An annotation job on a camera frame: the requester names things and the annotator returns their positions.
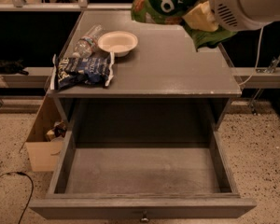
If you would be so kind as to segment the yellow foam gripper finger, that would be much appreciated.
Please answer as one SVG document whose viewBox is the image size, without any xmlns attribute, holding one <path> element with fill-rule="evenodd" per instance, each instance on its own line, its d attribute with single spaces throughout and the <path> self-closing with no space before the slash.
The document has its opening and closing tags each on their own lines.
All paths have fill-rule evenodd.
<svg viewBox="0 0 280 224">
<path fill-rule="evenodd" d="M 183 20 L 194 30 L 214 32 L 218 29 L 218 23 L 208 1 L 196 5 L 183 16 Z"/>
</svg>

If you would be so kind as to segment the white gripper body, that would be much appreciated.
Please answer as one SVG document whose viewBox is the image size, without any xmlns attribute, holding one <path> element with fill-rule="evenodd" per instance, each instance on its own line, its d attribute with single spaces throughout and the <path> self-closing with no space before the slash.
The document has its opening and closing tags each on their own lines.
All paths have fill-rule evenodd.
<svg viewBox="0 0 280 224">
<path fill-rule="evenodd" d="M 229 31 L 258 30 L 280 21 L 280 0 L 209 0 L 216 21 Z"/>
</svg>

